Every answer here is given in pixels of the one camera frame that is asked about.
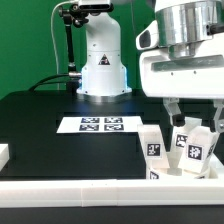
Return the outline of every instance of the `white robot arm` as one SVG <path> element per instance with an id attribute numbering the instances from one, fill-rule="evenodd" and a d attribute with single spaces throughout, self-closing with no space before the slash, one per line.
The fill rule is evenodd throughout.
<path id="1" fill-rule="evenodd" d="M 224 26 L 221 0 L 158 0 L 156 19 L 137 37 L 141 82 L 164 98 L 171 124 L 184 125 L 179 98 L 211 99 L 213 131 L 224 132 Z"/>

